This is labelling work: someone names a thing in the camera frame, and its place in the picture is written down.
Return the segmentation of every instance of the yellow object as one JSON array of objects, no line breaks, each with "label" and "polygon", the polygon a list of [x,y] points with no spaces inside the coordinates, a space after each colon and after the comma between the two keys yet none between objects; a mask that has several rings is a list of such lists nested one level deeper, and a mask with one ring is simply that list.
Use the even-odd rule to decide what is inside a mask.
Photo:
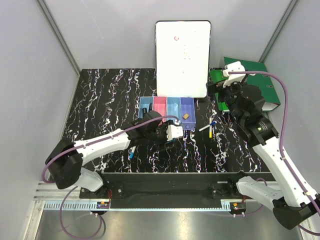
[{"label": "yellow object", "polygon": [[183,115],[183,118],[184,119],[187,119],[189,117],[189,114],[188,113],[186,113],[185,115]]},{"label": "yellow object", "polygon": [[210,127],[209,127],[209,138],[212,139],[212,126],[211,126],[211,123],[212,123],[212,117],[209,118],[209,124],[210,124]]}]

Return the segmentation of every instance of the small block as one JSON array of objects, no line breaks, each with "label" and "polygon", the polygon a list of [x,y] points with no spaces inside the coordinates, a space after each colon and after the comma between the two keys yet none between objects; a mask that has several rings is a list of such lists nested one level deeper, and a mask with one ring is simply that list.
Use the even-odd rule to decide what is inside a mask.
[{"label": "small block", "polygon": [[186,113],[185,115],[183,115],[183,118],[184,119],[187,119],[189,117],[189,114],[188,113]]}]

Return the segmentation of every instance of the marker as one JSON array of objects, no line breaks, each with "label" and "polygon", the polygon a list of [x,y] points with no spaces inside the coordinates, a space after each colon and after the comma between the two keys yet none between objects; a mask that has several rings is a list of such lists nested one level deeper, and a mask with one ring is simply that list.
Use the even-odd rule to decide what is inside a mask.
[{"label": "marker", "polygon": [[212,139],[212,117],[210,117],[209,119],[209,124],[210,124],[210,128],[209,128],[209,138]]},{"label": "marker", "polygon": [[136,146],[133,146],[131,148],[131,153],[130,153],[130,156],[129,156],[130,159],[132,159],[134,157],[135,150],[136,150]]},{"label": "marker", "polygon": [[216,123],[217,123],[217,122],[213,121],[211,124],[209,124],[209,125],[207,125],[207,126],[204,126],[203,128],[200,128],[200,129],[198,130],[198,132],[202,132],[203,130],[210,128],[210,126],[213,126],[213,125],[215,125]]}]

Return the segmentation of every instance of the whiteboard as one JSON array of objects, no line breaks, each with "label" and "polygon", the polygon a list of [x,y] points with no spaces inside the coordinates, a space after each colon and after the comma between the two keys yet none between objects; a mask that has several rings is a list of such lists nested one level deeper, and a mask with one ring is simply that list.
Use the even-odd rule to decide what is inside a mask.
[{"label": "whiteboard", "polygon": [[161,97],[207,96],[211,23],[155,24],[156,92]]}]

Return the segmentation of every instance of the green binder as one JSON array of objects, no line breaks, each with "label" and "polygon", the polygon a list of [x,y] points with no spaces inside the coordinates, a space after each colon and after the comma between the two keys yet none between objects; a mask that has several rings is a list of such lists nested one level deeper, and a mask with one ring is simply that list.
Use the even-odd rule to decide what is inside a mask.
[{"label": "green binder", "polygon": [[[267,68],[265,64],[262,62],[246,61],[241,59],[224,57],[225,65],[232,64],[237,61],[241,62],[241,64],[244,66],[244,69],[246,71],[267,72]],[[226,79],[226,77],[223,77],[221,70],[210,71],[210,77],[211,77],[211,80],[214,81],[215,83]],[[260,88],[262,96],[265,99],[265,103],[262,107],[262,111],[268,112],[280,105],[278,95],[276,93],[274,85],[269,76],[265,76],[261,74],[256,74],[254,76],[249,75],[247,77],[247,83],[250,85],[255,85]],[[229,112],[229,109],[224,102],[218,102],[217,104],[220,111]]]}]

